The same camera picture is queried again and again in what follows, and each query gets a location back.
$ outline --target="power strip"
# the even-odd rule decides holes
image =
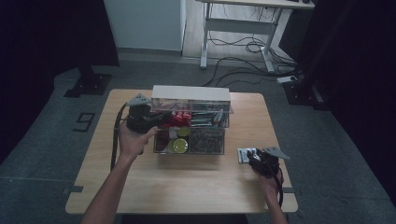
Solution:
[[[279,77],[276,79],[277,84],[282,84],[285,82],[291,82],[291,81],[297,81],[297,77],[291,76],[291,77]]]

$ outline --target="metal frame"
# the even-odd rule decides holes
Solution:
[[[279,23],[280,15],[282,14],[282,8],[276,9],[275,19],[271,22],[268,21],[237,21],[237,20],[226,20],[226,19],[211,19],[210,18],[210,5],[213,3],[206,3],[206,14],[205,14],[205,27],[204,27],[204,42],[201,48],[201,64],[202,69],[206,69],[207,61],[207,33],[209,31],[221,31],[230,33],[242,33],[242,34],[256,34],[256,35],[268,35],[268,40],[265,43],[265,47],[261,47],[262,58],[264,59],[265,66],[268,72],[274,73],[274,67],[268,55],[269,48],[274,39],[276,27]]]

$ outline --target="yellow object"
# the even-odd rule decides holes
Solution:
[[[174,149],[173,149],[173,145],[174,145],[174,143],[175,143],[175,139],[171,139],[171,140],[169,140],[169,143],[168,143],[168,148],[169,148],[169,149],[171,149],[172,151],[174,150]]]
[[[173,147],[171,147],[171,149],[176,153],[184,153],[187,151],[188,147],[189,147],[189,144],[187,143],[186,140],[184,140],[182,138],[178,138],[173,143]]]

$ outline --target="dark background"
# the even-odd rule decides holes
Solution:
[[[293,25],[303,44],[290,44],[290,55],[325,84],[328,107],[395,203],[394,11],[390,1],[319,0],[306,33]],[[290,24],[296,17],[304,16]],[[119,62],[100,0],[2,0],[0,29],[2,161],[48,101],[55,76]],[[287,27],[282,39],[290,34]]]
[[[318,0],[314,12],[296,11],[290,16],[280,43],[306,77],[325,86],[327,106],[394,204],[395,6],[391,1]]]
[[[55,76],[119,61],[102,0],[0,2],[1,162],[47,103]]]

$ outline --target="wooden table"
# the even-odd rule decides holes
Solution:
[[[120,107],[139,92],[113,90],[93,134],[75,186],[65,207],[70,214],[82,214],[110,172],[114,121]],[[262,95],[232,92],[233,114],[225,132],[224,155],[153,153],[153,138],[144,154],[133,163],[123,190],[120,214],[246,214],[267,211],[257,176],[248,164],[239,164],[238,147],[277,146],[276,134]],[[280,160],[285,183],[291,183]],[[285,193],[284,212],[297,211],[293,193]]]
[[[274,73],[274,67],[268,56],[268,51],[271,48],[271,43],[274,39],[276,27],[279,22],[280,15],[283,8],[297,8],[297,9],[313,9],[315,5],[309,3],[292,2],[288,0],[196,0],[198,2],[206,3],[205,14],[205,27],[204,27],[204,42],[201,48],[201,68],[206,68],[207,60],[207,36],[209,31],[232,32],[242,34],[257,34],[268,35],[265,47],[261,47],[262,58],[264,59],[267,71]],[[275,7],[275,18],[271,22],[267,21],[240,21],[230,19],[216,19],[211,18],[211,5],[212,4],[229,4],[241,6],[254,6],[254,7]]]

